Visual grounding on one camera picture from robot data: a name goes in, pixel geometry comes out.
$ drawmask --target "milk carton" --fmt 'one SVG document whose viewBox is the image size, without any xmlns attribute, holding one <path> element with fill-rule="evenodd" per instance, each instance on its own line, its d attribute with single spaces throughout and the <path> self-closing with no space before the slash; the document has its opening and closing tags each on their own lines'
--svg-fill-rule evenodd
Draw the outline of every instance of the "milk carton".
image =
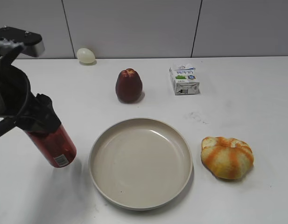
<svg viewBox="0 0 288 224">
<path fill-rule="evenodd" d="M 191 64 L 172 66 L 169 69 L 175 95 L 199 93 L 199 81 Z"/>
</svg>

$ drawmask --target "plate rim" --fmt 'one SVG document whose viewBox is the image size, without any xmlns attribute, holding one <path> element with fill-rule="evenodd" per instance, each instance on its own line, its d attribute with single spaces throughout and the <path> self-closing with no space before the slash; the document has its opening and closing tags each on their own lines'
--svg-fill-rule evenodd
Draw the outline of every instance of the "plate rim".
<svg viewBox="0 0 288 224">
<path fill-rule="evenodd" d="M 96 181 L 94 180 L 94 177 L 93 177 L 93 173 L 92 173 L 92 169 L 91 169 L 91 158 L 92 158 L 92 155 L 93 155 L 93 152 L 94 152 L 94 147 L 97 143 L 97 141 L 102 137 L 102 135 L 105 134 L 106 131 L 108 131 L 109 129 L 111 129 L 112 127 L 114 126 L 117 126 L 119 125 L 120 123 L 124 123 L 124 122 L 127 122 L 129 120 L 136 120 L 136 119 L 148 119 L 148 120 L 153 120 L 153 121 L 157 121 L 157 122 L 160 122 L 160 123 L 163 123 L 165 125 L 167 125 L 168 127 L 172 128 L 174 131 L 176 131 L 180 137 L 182 138 L 182 140 L 184 141 L 185 145 L 186 145 L 186 148 L 189 152 L 189 155 L 190 155 L 190 171 L 189 171 L 189 174 L 188 174 L 188 177 L 186 178 L 186 181 L 184 182 L 183 186 L 180 188 L 180 190 L 173 196 L 171 197 L 168 201 L 164 202 L 164 203 L 161 203 L 159 205 L 155 205 L 153 207 L 138 207 L 138 208 L 135 208 L 135 207 L 131 207 L 131 206 L 128 206 L 128 205 L 125 205 L 125 204 L 122 204 L 120 202 L 117 202 L 113 199 L 111 199 L 109 196 L 107 196 L 101 189 L 100 187 L 96 184 Z M 125 209 L 128 209 L 128 210 L 137 210 L 137 211 L 145 211 L 145 210 L 152 210 L 152 209 L 156 209 L 156 208 L 159 208 L 159 207 L 162 207 L 164 205 L 166 205 L 167 203 L 171 202 L 173 199 L 175 199 L 183 190 L 184 188 L 187 186 L 187 184 L 189 183 L 189 180 L 190 180 L 190 177 L 192 175 L 192 171 L 193 171 L 193 159 L 192 159 L 192 154 L 191 154 L 191 150 L 190 150 L 190 147 L 187 143 L 187 141 L 185 140 L 185 138 L 182 136 L 182 134 L 176 130 L 174 127 L 172 127 L 171 125 L 163 122 L 163 121 L 160 121 L 160 120 L 157 120 L 157 119 L 153 119 L 153 118 L 130 118 L 130 119 L 125 119 L 125 120 L 122 120 L 122 121 L 119 121 L 111 126 L 109 126 L 107 129 L 105 129 L 95 140 L 94 144 L 92 145 L 91 147 L 91 151 L 90 151 L 90 154 L 89 154 L 89 159 L 88 159 L 88 169 L 89 169 L 89 173 L 90 173 L 90 176 L 91 176 L 91 179 L 92 179 L 92 182 L 95 186 L 95 188 L 99 191 L 99 193 L 105 198 L 107 199 L 108 201 L 112 202 L 113 204 L 119 206 L 119 207 L 122 207 L 122 208 L 125 208 Z"/>
</svg>

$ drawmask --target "white wall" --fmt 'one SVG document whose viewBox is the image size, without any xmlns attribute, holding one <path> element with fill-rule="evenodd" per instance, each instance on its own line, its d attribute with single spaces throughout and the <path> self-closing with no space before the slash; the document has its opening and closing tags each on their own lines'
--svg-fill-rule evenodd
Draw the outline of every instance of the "white wall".
<svg viewBox="0 0 288 224">
<path fill-rule="evenodd" d="M 190 57 L 201 0 L 64 0 L 74 51 L 99 58 Z"/>
<path fill-rule="evenodd" d="M 288 0 L 203 0 L 192 56 L 288 56 Z"/>
<path fill-rule="evenodd" d="M 98 58 L 288 55 L 288 0 L 63 3 L 64 8 L 62 0 L 0 0 L 0 27 L 41 34 L 41 58 L 74 58 L 81 47 Z"/>
<path fill-rule="evenodd" d="M 4 25 L 41 34 L 41 58 L 74 57 L 60 0 L 0 0 L 0 28 Z"/>
</svg>

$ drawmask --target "white table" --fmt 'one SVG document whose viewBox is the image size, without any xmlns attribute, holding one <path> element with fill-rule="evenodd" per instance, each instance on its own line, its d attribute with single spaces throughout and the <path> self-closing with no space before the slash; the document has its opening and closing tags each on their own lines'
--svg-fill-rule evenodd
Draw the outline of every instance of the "white table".
<svg viewBox="0 0 288 224">
<path fill-rule="evenodd" d="M 175 96 L 171 64 L 192 63 L 199 95 Z M 32 92 L 44 93 L 77 147 L 77 158 L 53 168 L 19 129 L 0 138 L 0 224 L 288 223 L 288 57 L 98 60 L 17 60 Z M 138 71 L 145 92 L 122 104 L 115 83 Z M 149 212 L 119 209 L 94 188 L 88 155 L 112 124 L 134 117 L 162 120 L 187 140 L 191 185 L 172 203 Z M 250 144 L 254 168 L 239 182 L 216 179 L 200 160 L 206 136 Z"/>
</svg>

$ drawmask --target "barcode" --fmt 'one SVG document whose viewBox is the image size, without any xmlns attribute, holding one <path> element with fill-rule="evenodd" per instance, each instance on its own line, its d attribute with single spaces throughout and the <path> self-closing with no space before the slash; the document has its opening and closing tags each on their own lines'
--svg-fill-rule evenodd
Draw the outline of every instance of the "barcode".
<svg viewBox="0 0 288 224">
<path fill-rule="evenodd" d="M 56 163 L 60 167 L 66 166 L 69 163 L 67 158 L 64 156 L 64 154 L 62 154 L 58 157 L 55 157 L 54 160 L 56 161 Z"/>
<path fill-rule="evenodd" d="M 189 93 L 189 90 L 188 89 L 183 89 L 183 90 L 179 90 L 177 92 L 177 94 L 184 94 L 184 95 L 187 95 Z"/>
</svg>

